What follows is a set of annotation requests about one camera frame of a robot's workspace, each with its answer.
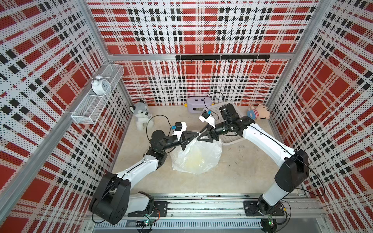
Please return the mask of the grey white husky plush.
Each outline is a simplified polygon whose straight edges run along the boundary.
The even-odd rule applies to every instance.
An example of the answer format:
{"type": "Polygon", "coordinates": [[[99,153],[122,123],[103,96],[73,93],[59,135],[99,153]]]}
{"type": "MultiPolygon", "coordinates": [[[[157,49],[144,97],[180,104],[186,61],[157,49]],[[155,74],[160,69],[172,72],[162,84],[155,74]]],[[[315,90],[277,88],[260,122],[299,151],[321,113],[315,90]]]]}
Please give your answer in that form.
{"type": "Polygon", "coordinates": [[[136,127],[139,131],[144,130],[145,126],[148,126],[148,128],[154,126],[152,114],[149,111],[147,103],[143,99],[140,99],[139,102],[131,105],[129,108],[136,118],[136,127]]]}

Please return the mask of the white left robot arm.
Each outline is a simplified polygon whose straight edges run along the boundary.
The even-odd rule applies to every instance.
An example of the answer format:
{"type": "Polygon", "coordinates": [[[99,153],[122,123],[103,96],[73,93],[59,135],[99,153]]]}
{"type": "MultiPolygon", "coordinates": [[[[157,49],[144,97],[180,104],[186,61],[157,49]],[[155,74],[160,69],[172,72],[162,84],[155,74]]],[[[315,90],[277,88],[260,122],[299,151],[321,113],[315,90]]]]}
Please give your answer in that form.
{"type": "Polygon", "coordinates": [[[161,130],[153,132],[150,147],[142,160],[122,172],[108,172],[102,177],[89,204],[89,211],[113,225],[125,215],[151,215],[154,197],[144,192],[131,194],[131,189],[164,164],[168,149],[178,146],[185,149],[198,136],[200,133],[190,131],[183,131],[180,137],[167,136],[161,130]]]}

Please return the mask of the black wall hook rail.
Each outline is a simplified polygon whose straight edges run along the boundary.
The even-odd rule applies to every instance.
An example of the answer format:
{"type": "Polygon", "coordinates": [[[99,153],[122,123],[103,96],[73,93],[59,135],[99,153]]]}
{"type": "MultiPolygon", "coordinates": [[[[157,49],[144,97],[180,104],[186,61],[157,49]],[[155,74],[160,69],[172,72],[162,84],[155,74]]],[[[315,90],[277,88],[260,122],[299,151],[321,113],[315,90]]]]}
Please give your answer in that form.
{"type": "Polygon", "coordinates": [[[176,55],[175,59],[177,61],[207,61],[207,60],[269,60],[271,58],[270,54],[247,54],[247,55],[176,55]]]}

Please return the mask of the white alarm clock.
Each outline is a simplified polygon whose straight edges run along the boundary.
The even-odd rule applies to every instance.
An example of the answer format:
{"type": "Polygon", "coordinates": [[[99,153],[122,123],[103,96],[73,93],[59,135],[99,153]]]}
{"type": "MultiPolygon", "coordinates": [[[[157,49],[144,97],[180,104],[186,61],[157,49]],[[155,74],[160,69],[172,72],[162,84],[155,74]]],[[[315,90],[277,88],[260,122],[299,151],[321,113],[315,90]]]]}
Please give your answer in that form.
{"type": "Polygon", "coordinates": [[[91,82],[92,91],[99,96],[109,94],[111,92],[111,84],[103,76],[97,75],[91,82]]]}

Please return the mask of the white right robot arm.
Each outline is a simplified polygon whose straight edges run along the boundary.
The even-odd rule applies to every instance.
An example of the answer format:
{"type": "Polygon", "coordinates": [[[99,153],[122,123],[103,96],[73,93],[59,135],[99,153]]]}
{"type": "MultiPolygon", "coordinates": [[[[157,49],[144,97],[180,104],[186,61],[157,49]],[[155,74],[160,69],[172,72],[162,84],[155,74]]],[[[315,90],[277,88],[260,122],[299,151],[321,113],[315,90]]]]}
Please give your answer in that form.
{"type": "Polygon", "coordinates": [[[263,150],[279,167],[275,181],[259,196],[256,211],[262,215],[272,215],[280,201],[309,177],[309,156],[304,150],[294,150],[268,135],[249,116],[240,117],[232,104],[219,108],[223,121],[216,124],[208,111],[203,111],[199,120],[207,125],[200,131],[199,141],[213,142],[226,133],[254,143],[263,150]]]}

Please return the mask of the translucent white plastic bag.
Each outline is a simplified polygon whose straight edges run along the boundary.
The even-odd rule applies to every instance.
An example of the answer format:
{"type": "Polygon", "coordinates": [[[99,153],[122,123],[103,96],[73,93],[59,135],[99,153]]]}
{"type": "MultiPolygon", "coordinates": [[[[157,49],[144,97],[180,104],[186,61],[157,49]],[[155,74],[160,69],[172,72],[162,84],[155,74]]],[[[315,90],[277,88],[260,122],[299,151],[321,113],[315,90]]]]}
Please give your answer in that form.
{"type": "Polygon", "coordinates": [[[199,175],[216,167],[221,154],[220,141],[210,143],[194,139],[184,150],[178,147],[171,152],[172,168],[179,172],[199,175]]]}

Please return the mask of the pink pig plush toy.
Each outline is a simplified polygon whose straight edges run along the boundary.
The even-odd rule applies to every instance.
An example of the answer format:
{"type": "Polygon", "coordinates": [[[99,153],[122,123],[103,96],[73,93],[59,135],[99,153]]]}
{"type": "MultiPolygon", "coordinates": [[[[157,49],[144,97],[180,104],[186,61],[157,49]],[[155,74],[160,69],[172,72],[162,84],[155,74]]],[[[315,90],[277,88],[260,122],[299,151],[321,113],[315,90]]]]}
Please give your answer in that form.
{"type": "Polygon", "coordinates": [[[251,119],[270,119],[269,108],[264,105],[250,106],[247,111],[247,116],[251,119]]]}

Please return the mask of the white perforated plastic basket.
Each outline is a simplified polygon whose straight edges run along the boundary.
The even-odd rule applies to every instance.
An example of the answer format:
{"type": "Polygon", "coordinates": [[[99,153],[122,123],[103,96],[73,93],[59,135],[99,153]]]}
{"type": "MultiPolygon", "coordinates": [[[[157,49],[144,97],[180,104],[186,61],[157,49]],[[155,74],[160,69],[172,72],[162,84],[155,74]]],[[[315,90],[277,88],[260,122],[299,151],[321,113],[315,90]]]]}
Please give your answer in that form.
{"type": "MultiPolygon", "coordinates": [[[[237,112],[237,114],[238,114],[239,117],[245,116],[244,112],[240,109],[240,107],[236,106],[233,102],[226,102],[225,104],[226,105],[230,105],[231,104],[234,107],[234,109],[237,112]]],[[[214,118],[216,119],[215,120],[215,124],[216,125],[218,123],[222,123],[222,122],[225,121],[225,119],[223,119],[223,116],[222,116],[222,114],[220,112],[220,108],[223,107],[223,106],[224,106],[223,103],[217,103],[215,105],[212,105],[212,106],[208,107],[209,111],[212,112],[214,118]]],[[[221,135],[220,136],[221,143],[224,146],[228,146],[228,145],[233,145],[235,143],[238,143],[238,142],[244,140],[240,136],[233,136],[233,135],[234,135],[234,133],[228,133],[227,136],[221,135]]]]}

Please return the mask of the metal base rail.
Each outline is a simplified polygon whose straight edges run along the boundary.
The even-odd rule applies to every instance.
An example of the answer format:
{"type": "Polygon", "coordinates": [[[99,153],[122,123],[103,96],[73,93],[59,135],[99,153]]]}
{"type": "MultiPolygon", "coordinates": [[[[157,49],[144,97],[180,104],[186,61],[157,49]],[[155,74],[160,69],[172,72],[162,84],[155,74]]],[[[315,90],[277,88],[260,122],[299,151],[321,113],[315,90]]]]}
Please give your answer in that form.
{"type": "Polygon", "coordinates": [[[129,214],[94,231],[139,233],[251,230],[260,233],[331,233],[326,214],[314,199],[290,194],[264,214],[257,194],[155,194],[151,216],[129,214]]]}

